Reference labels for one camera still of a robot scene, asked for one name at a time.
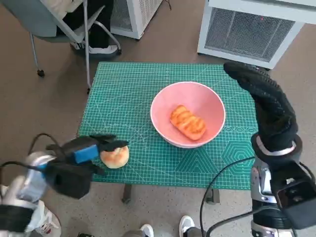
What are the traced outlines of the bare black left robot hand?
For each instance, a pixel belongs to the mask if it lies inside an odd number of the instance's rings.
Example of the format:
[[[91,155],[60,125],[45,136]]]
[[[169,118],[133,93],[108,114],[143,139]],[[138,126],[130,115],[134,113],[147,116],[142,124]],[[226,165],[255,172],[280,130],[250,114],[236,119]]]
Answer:
[[[104,175],[105,171],[93,164],[95,158],[110,169],[125,166],[129,160],[128,141],[118,140],[114,134],[93,134],[77,137],[61,147],[66,161],[87,165],[97,175]]]

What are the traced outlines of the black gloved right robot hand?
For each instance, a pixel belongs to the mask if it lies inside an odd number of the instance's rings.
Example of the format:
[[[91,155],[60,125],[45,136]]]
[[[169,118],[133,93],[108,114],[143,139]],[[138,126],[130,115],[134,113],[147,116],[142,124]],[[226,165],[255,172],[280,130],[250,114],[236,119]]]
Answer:
[[[258,134],[270,152],[292,147],[298,125],[293,107],[276,81],[258,67],[226,62],[223,69],[255,102]]]

